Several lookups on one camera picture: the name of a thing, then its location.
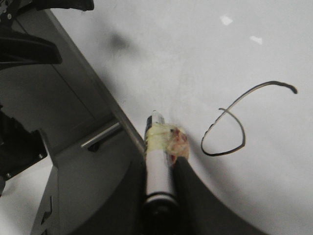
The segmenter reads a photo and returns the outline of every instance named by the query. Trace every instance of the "black curved line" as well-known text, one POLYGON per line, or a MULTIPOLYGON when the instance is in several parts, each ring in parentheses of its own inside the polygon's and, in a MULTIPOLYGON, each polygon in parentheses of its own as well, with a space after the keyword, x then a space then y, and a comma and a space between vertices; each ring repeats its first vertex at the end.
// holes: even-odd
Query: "black curved line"
POLYGON ((261 83, 259 85, 256 85, 252 88, 250 88, 248 91, 246 91, 245 93, 243 93, 241 96, 239 96, 234 102, 231 103, 231 105, 229 105, 229 107, 227 109, 220 109, 223 110, 222 114, 219 115, 219 117, 215 120, 215 122, 213 124, 210 125, 209 129, 207 129, 207 131, 204 133, 204 136, 202 137, 201 140, 201 150, 205 155, 211 156, 211 157, 215 157, 215 156, 221 156, 221 155, 225 155, 225 154, 229 154, 229 153, 233 153, 239 149, 241 149, 242 147, 244 147, 245 143, 246 143, 246 135, 245 135, 245 131, 243 126, 241 125, 240 121, 229 111, 234 105, 236 105, 240 100, 242 100, 244 97, 246 97, 248 94, 254 92, 255 90, 268 86, 268 85, 277 85, 277 86, 282 86, 282 87, 287 87, 289 88, 294 94, 298 94, 298 90, 296 87, 294 87, 293 85, 290 85, 288 83, 285 82, 279 82, 279 81, 269 81, 269 82, 264 82, 261 83), (239 145, 237 148, 234 148, 232 150, 226 151, 226 152, 222 152, 222 153, 216 153, 216 154, 210 154, 208 152, 206 152, 203 148, 203 141, 206 137, 206 135, 209 133, 209 131, 213 128, 213 126, 215 126, 217 124, 217 122, 226 114, 230 114, 233 118, 235 118, 235 120, 239 123, 242 132, 243 132, 243 143, 241 145, 239 145))
POLYGON ((237 121, 237 123, 240 126, 241 132, 243 134, 243 140, 242 140, 242 143, 238 147, 233 148, 233 149, 228 150, 228 151, 225 151, 225 152, 221 152, 221 153, 208 153, 208 152, 206 152, 203 149, 203 147, 201 145, 202 152, 205 153, 206 155, 210 156, 210 157, 216 157, 216 156, 221 156, 221 155, 226 155, 226 154, 230 154, 230 153, 236 152, 239 149, 243 148, 245 146, 245 144, 246 144, 246 133, 245 133, 244 127, 241 124, 241 122, 239 121, 239 119, 235 115, 233 115, 230 111, 228 111, 227 109, 219 108, 219 110, 223 110, 224 112, 228 113, 229 115, 231 115, 237 121))

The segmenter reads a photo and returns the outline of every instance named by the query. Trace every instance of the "yellow tape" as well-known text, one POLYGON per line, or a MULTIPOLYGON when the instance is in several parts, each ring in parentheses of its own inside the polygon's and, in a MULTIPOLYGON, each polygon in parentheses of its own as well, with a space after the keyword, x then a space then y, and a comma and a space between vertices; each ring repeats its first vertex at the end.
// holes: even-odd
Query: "yellow tape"
POLYGON ((189 143, 184 131, 174 125, 153 123, 146 133, 147 153, 152 150, 163 150, 172 156, 189 157, 189 143))

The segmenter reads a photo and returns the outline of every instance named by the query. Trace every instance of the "marker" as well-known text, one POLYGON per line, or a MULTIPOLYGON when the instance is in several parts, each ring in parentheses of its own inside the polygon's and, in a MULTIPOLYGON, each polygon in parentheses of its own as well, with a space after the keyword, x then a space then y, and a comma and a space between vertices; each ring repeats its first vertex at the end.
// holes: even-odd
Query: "marker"
POLYGON ((167 132, 163 116, 153 111, 145 132, 147 181, 142 215, 147 235, 175 234, 179 220, 172 160, 165 150, 167 132))

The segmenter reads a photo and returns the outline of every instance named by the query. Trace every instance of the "black plastic part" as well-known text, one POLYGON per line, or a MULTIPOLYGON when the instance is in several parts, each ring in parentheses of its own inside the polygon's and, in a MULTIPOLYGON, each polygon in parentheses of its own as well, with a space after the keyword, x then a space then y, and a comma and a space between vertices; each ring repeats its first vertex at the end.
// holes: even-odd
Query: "black plastic part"
POLYGON ((43 225, 52 215, 52 196, 49 199, 49 210, 44 212, 43 218, 41 220, 41 225, 43 225))
POLYGON ((12 26, 13 20, 17 14, 20 7, 21 0, 14 0, 6 9, 5 13, 0 15, 1 26, 6 26, 10 28, 12 26))
POLYGON ((18 10, 16 16, 22 15, 22 14, 28 12, 28 11, 31 11, 34 8, 36 8, 35 4, 31 0, 25 2, 24 4, 23 4, 23 1, 22 1, 21 2, 21 6, 19 7, 19 10, 18 10))
POLYGON ((144 197, 145 165, 131 162, 121 183, 104 205, 71 235, 138 235, 144 197))
POLYGON ((93 145, 91 145, 90 147, 88 147, 88 151, 95 153, 99 150, 99 147, 100 147, 100 143, 96 142, 93 145))
POLYGON ((178 230, 179 208, 166 199, 156 199, 143 206, 145 235, 174 235, 178 230))
POLYGON ((20 65, 60 64, 55 44, 0 26, 0 70, 20 65))
POLYGON ((5 180, 2 176, 0 176, 0 197, 3 193, 4 187, 5 187, 5 180))
POLYGON ((185 158, 178 157, 173 175, 181 211, 181 235, 265 235, 219 201, 185 158))
POLYGON ((0 111, 0 176, 8 180, 47 156, 39 131, 27 132, 0 111))
POLYGON ((82 11, 94 9, 93 0, 33 0, 37 10, 49 8, 74 8, 82 11))

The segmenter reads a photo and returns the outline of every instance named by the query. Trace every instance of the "metal rod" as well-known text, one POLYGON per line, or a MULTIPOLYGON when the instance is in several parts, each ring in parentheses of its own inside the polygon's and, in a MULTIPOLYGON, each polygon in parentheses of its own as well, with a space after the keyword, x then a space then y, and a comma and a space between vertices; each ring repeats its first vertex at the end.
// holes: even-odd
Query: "metal rod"
POLYGON ((91 138, 90 140, 86 141, 85 143, 81 144, 81 148, 89 148, 93 144, 99 142, 100 140, 104 139, 108 135, 114 133, 115 131, 122 128, 121 124, 119 122, 115 123, 114 125, 110 126, 109 128, 105 129, 95 137, 91 138))

